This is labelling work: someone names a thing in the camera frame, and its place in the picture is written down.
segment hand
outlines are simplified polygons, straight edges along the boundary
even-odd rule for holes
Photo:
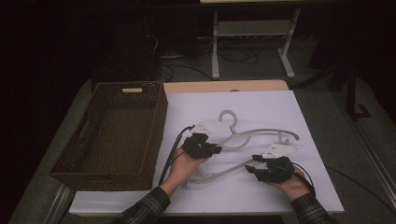
[[[195,169],[208,159],[193,159],[191,158],[182,147],[176,149],[169,176],[160,185],[169,197],[175,192],[175,190],[184,182],[186,182]]]
[[[296,166],[294,166],[294,171],[304,176],[304,173]],[[310,193],[306,185],[294,175],[289,180],[281,184],[276,184],[276,183],[266,183],[266,184],[276,187],[277,189],[280,189],[284,194],[286,194],[286,196],[288,196],[288,198],[291,201],[307,193]]]

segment dark background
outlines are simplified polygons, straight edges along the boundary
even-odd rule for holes
[[[354,65],[396,120],[393,9],[385,1],[303,8],[294,38],[320,37],[310,66]],[[158,36],[160,48],[185,43],[180,50],[193,55],[195,37],[211,35],[213,20],[211,11],[87,13],[72,1],[8,0],[0,10],[1,223],[8,222],[84,82],[154,79],[158,60],[145,34]]]

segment person's left hand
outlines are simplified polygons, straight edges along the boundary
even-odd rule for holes
[[[176,149],[171,163],[169,176],[160,185],[169,196],[184,182],[186,182],[195,169],[208,159],[193,159],[182,147]]]

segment table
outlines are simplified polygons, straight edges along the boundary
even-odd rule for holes
[[[292,145],[302,148],[298,153],[290,155],[290,159],[309,172],[317,189],[318,199],[325,209],[329,212],[343,211],[301,110],[292,91],[288,91],[284,81],[193,82],[169,83],[164,86],[169,106],[153,186],[158,183],[164,161],[178,132],[185,126],[199,121],[209,123],[216,130],[209,135],[208,141],[213,143],[224,139],[227,134],[229,136],[228,118],[223,123],[224,125],[217,122],[219,111],[227,105],[227,109],[231,109],[238,115],[237,131],[242,132],[265,126],[299,134],[301,137],[299,141],[288,136]],[[265,117],[254,110],[264,113]],[[252,154],[262,153],[262,146],[269,146],[276,140],[275,134],[260,136],[257,139],[252,138],[249,143],[250,147],[234,153],[222,152],[204,163],[202,168],[209,172],[224,170],[236,163],[246,161]],[[192,179],[194,178],[200,178],[200,175],[194,174]],[[82,216],[116,215],[146,193],[148,192],[78,191],[69,212]],[[254,175],[249,175],[245,170],[239,169],[209,184],[198,185],[189,182],[186,188],[179,188],[164,215],[273,215],[292,212],[289,203],[287,198],[276,189],[264,187],[262,183],[257,182]]]

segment person's right hand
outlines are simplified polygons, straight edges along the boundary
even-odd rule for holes
[[[304,173],[296,166],[294,166],[294,171],[302,176]],[[307,193],[310,193],[309,189],[306,185],[298,179],[296,176],[292,175],[291,178],[283,183],[266,183],[270,186],[273,186],[277,189],[280,189],[288,198],[293,201]]]

